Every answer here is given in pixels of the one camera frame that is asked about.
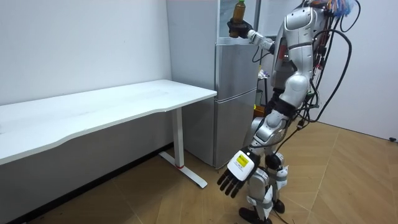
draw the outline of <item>white wall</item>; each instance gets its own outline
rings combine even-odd
[[[398,1],[378,3],[360,0],[361,17],[346,35],[353,54],[339,91],[322,115],[321,122],[370,134],[398,138],[398,45],[396,8]],[[347,29],[356,17],[356,7],[347,20]],[[337,37],[320,87],[322,103],[333,91],[346,60],[347,46]]]
[[[171,79],[164,0],[0,1],[0,105]]]
[[[0,1],[0,105],[161,78],[165,0]],[[0,166],[0,223],[170,142],[170,115],[158,113]]]

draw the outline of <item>silver refrigerator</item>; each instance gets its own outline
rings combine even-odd
[[[242,148],[256,99],[257,47],[229,38],[226,25],[237,2],[167,1],[173,80],[218,92],[183,107],[184,147],[217,169]],[[245,20],[253,24],[258,1],[245,3]]]

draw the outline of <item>white desk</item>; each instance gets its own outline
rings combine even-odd
[[[203,188],[207,183],[184,167],[181,107],[216,94],[157,80],[0,106],[0,165],[49,150],[78,136],[171,110],[175,159],[165,152],[160,155]]]

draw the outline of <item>metal frame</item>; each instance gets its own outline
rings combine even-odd
[[[181,172],[191,178],[199,187],[205,188],[207,182],[199,177],[196,173],[184,166],[184,147],[183,147],[183,130],[182,130],[182,110],[177,108],[172,110],[173,137],[174,137],[174,158],[166,152],[159,155],[166,159],[169,163],[176,166]]]

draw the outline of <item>bottle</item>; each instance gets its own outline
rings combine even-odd
[[[244,10],[246,9],[246,5],[244,4],[244,0],[239,0],[239,2],[235,5],[234,16],[232,17],[232,23],[241,24],[243,22]],[[238,32],[230,32],[230,37],[238,38]]]

